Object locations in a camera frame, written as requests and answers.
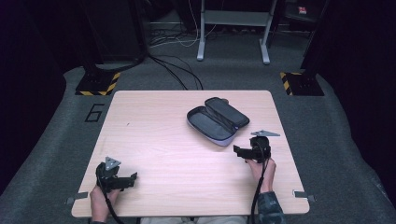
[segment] metal frame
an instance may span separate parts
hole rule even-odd
[[[201,37],[198,47],[197,60],[202,61],[205,53],[205,24],[224,24],[224,25],[251,25],[265,27],[263,37],[260,39],[262,50],[262,61],[270,64],[266,42],[270,32],[271,23],[274,17],[276,1],[272,1],[269,12],[239,12],[239,11],[215,11],[205,10],[205,0],[201,3]]]

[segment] black cable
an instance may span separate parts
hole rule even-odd
[[[194,77],[195,86],[197,87],[197,90],[198,90],[198,86],[197,86],[197,84],[196,84],[196,81],[197,81],[197,80],[198,80],[198,82],[199,82],[199,84],[200,84],[201,90],[204,89],[204,86],[202,85],[201,80],[198,78],[198,76],[196,76],[196,75],[192,72],[192,69],[191,69],[191,67],[190,67],[190,65],[189,65],[188,63],[184,62],[183,60],[181,60],[181,59],[178,58],[177,56],[171,56],[171,55],[156,55],[156,56],[170,57],[170,58],[179,59],[181,62],[183,62],[184,64],[186,64],[186,65],[189,67],[190,71],[187,70],[187,69],[185,69],[185,68],[182,68],[182,67],[180,67],[180,66],[177,66],[177,65],[175,65],[175,64],[173,64],[173,63],[169,63],[169,62],[166,62],[166,61],[164,61],[164,60],[161,60],[161,59],[156,58],[157,60],[159,60],[159,61],[162,62],[162,63],[167,63],[167,64],[169,64],[169,65],[174,66],[175,68],[178,68],[178,69],[180,69],[180,70],[183,70],[183,71],[189,73],[190,75],[192,75],[192,76]]]
[[[155,63],[159,64],[160,66],[164,67],[169,74],[171,74],[177,81],[180,83],[180,85],[183,87],[184,90],[188,90],[187,87],[184,85],[184,83],[181,81],[181,79],[170,69],[166,66],[165,63],[161,62],[161,60],[149,55],[150,59],[152,59]]]
[[[196,37],[195,37],[196,39],[194,39],[194,40],[185,40],[185,41],[182,40],[182,38],[187,37],[187,36],[189,36],[189,35],[188,34],[184,34],[184,35],[166,35],[163,38],[158,38],[158,39],[151,40],[149,46],[153,48],[153,47],[157,47],[157,46],[164,45],[164,44],[171,44],[171,43],[175,44],[175,43],[182,43],[182,42],[189,42],[189,41],[192,42],[192,41],[199,40],[199,38],[196,38]],[[177,41],[175,41],[175,42],[167,42],[167,40],[169,40],[169,39],[175,39]]]
[[[262,151],[262,157],[264,158],[264,151],[262,150],[260,145],[259,145],[259,148]],[[265,161],[262,162],[262,176],[260,177],[259,183],[257,184],[256,191],[254,192],[253,202],[251,204],[251,210],[250,210],[250,217],[251,217],[252,224],[255,224],[254,212],[256,209],[257,200],[259,199],[260,188],[262,187],[262,181],[264,180],[264,173],[265,173],[265,170],[267,169],[268,161],[269,161],[269,159],[266,159]]]
[[[106,201],[106,204],[107,204],[108,210],[110,211],[111,216],[113,216],[113,218],[116,220],[117,223],[124,224],[120,220],[120,218],[117,216],[116,212],[114,211],[113,205],[111,205],[111,201],[107,198],[106,190],[103,189],[102,182],[100,181],[99,176],[96,176],[96,178],[98,180],[97,182],[99,183],[100,190],[102,191],[103,195],[105,196],[105,201]]]
[[[160,44],[162,44],[162,43],[165,43],[168,39],[178,39],[178,38],[183,38],[183,37],[186,37],[186,36],[188,36],[188,34],[187,33],[185,33],[185,32],[179,32],[179,33],[177,33],[177,34],[173,34],[173,35],[167,35],[166,34],[166,31],[171,31],[171,32],[175,32],[175,31],[173,31],[173,30],[169,30],[169,29],[156,29],[156,30],[152,30],[151,31],[151,35],[153,36],[152,38],[151,38],[151,40],[149,41],[149,46],[156,46],[156,45],[160,45]]]
[[[171,66],[174,66],[175,68],[178,68],[178,69],[180,69],[180,70],[183,70],[183,71],[185,71],[185,72],[187,72],[187,73],[189,73],[189,74],[191,74],[193,77],[194,77],[194,80],[196,81],[196,80],[198,80],[198,82],[200,83],[200,86],[201,86],[201,90],[203,90],[204,89],[204,87],[203,87],[203,85],[202,85],[202,82],[201,82],[201,80],[198,78],[198,76],[196,76],[191,70],[189,71],[189,70],[187,70],[187,69],[185,69],[185,68],[182,68],[182,67],[180,67],[180,66],[177,66],[177,65],[175,65],[175,64],[173,64],[173,63],[169,63],[169,62],[167,62],[167,61],[164,61],[164,60],[161,60],[161,59],[159,59],[159,58],[156,58],[156,57],[154,57],[154,56],[152,56],[152,55],[148,55],[149,57],[150,57],[150,59],[152,59],[155,63],[157,63],[157,64],[159,64],[160,66],[162,66],[162,67],[164,67],[177,81],[178,81],[178,83],[183,87],[183,89],[184,90],[188,90],[188,88],[186,87],[186,85],[184,85],[184,83],[182,82],[182,80],[167,66],[167,64],[169,64],[169,65],[171,65]]]

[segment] wooden table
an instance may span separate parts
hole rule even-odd
[[[187,113],[210,97],[226,98],[250,118],[227,147],[207,140],[187,122]],[[91,191],[95,169],[108,156],[121,161],[119,177],[138,173],[122,192],[120,217],[248,215],[257,182],[233,145],[251,148],[250,133],[265,130],[276,161],[274,190],[285,214],[308,212],[307,199],[269,91],[118,91],[98,137],[79,192]],[[90,198],[76,200],[72,215],[90,217]]]

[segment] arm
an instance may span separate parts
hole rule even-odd
[[[246,160],[253,173],[253,178],[259,181],[262,176],[262,163],[257,163],[253,160]],[[277,201],[277,197],[273,190],[274,176],[276,164],[271,158],[268,160],[268,165],[265,169],[264,180],[260,188],[258,199],[259,219],[261,224],[286,224],[283,210]]]
[[[116,203],[117,196],[119,195],[119,189],[113,189],[107,194],[107,198],[111,201],[111,204]],[[92,224],[106,223],[108,210],[105,196],[98,186],[95,186],[90,193],[91,197],[91,210],[92,210]]]

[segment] metal bracket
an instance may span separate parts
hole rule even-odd
[[[305,193],[303,191],[293,190],[293,195],[296,198],[306,198],[311,203],[314,203],[317,201],[314,195],[308,195],[307,193]]]
[[[114,167],[120,165],[121,162],[120,161],[116,161],[112,158],[106,157],[106,170],[109,171],[111,169],[113,169]]]
[[[251,134],[256,135],[256,136],[280,136],[279,133],[271,133],[271,132],[267,132],[265,130],[261,130],[261,131],[254,132]]]
[[[75,200],[84,199],[84,198],[87,198],[87,197],[88,197],[88,192],[77,193],[77,194],[75,194],[74,197],[67,198],[64,203],[65,204],[72,204]]]

